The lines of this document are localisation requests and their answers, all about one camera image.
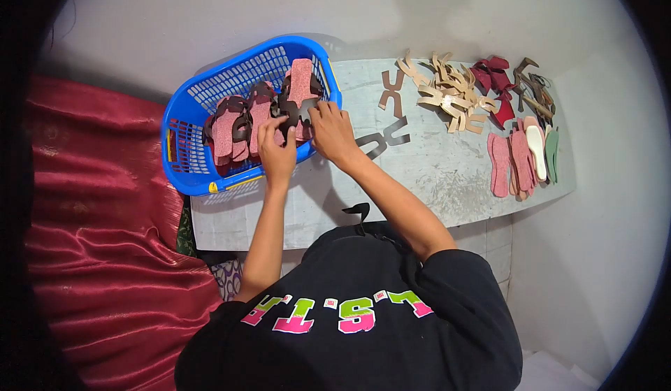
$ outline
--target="hand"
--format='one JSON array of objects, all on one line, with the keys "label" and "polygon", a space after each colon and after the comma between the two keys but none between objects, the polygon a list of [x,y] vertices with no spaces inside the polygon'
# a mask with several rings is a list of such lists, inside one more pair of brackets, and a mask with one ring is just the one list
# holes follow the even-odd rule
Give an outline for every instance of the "hand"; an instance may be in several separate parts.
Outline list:
[{"label": "hand", "polygon": [[339,169],[347,172],[350,162],[364,153],[354,140],[349,113],[340,111],[332,101],[319,101],[317,108],[307,109],[314,128],[312,145],[324,158],[333,162]]},{"label": "hand", "polygon": [[289,189],[291,173],[296,167],[296,128],[289,128],[285,147],[275,144],[274,136],[280,123],[288,118],[269,118],[258,128],[257,136],[258,154],[266,172],[268,189],[283,190],[284,193]]}]

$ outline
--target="white wall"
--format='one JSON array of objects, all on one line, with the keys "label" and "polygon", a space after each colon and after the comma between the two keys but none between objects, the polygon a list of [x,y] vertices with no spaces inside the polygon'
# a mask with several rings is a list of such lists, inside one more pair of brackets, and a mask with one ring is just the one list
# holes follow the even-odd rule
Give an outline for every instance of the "white wall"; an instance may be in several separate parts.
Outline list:
[{"label": "white wall", "polygon": [[664,257],[668,122],[633,32],[554,82],[578,188],[513,216],[508,305],[525,349],[548,349],[603,380],[641,321]]},{"label": "white wall", "polygon": [[281,34],[308,34],[333,60],[529,56],[556,79],[578,191],[517,218],[508,299],[526,346],[603,378],[650,297],[670,208],[662,100],[619,1],[74,0],[43,69],[167,101],[199,69]]},{"label": "white wall", "polygon": [[598,1],[74,0],[44,58],[75,80],[171,94],[208,64],[277,35],[309,34],[332,60],[395,58],[406,48],[473,61],[498,53],[534,58],[553,77],[625,32],[622,9]]}]

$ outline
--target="green insole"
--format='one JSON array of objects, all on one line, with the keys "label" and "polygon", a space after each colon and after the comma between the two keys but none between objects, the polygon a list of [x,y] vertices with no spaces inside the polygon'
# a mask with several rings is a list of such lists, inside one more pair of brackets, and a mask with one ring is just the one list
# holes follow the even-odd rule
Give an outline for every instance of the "green insole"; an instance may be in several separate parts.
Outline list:
[{"label": "green insole", "polygon": [[553,183],[557,183],[558,144],[559,132],[552,129],[546,137],[546,159],[548,160],[548,177]]}]

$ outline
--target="wooden handle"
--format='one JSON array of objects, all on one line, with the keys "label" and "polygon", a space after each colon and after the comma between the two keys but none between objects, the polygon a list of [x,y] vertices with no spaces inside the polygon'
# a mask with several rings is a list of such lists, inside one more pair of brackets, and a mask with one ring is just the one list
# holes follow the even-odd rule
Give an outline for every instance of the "wooden handle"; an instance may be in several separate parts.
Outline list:
[{"label": "wooden handle", "polygon": [[534,109],[536,109],[539,113],[541,113],[543,116],[546,118],[552,118],[552,113],[547,110],[545,107],[543,107],[539,102],[537,102],[534,99],[529,98],[528,96],[522,95],[522,98],[524,101],[526,101],[530,106],[532,106]]}]

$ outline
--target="blue plastic basket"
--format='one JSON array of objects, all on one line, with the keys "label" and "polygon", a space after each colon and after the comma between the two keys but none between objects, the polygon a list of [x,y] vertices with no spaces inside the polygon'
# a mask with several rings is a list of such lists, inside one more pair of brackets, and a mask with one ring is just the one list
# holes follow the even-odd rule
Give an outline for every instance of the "blue plastic basket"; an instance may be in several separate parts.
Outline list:
[{"label": "blue plastic basket", "polygon": [[[224,96],[247,97],[259,81],[270,81],[276,92],[294,59],[312,60],[312,72],[324,87],[323,100],[342,107],[342,95],[326,51],[305,37],[283,36],[268,40],[235,58],[186,81],[172,96],[163,115],[163,170],[172,185],[189,196],[229,190],[264,176],[263,167],[243,161],[224,177],[217,173],[209,147],[202,143],[203,124]],[[174,145],[171,145],[171,132]],[[296,162],[315,152],[311,142],[298,147]]]}]

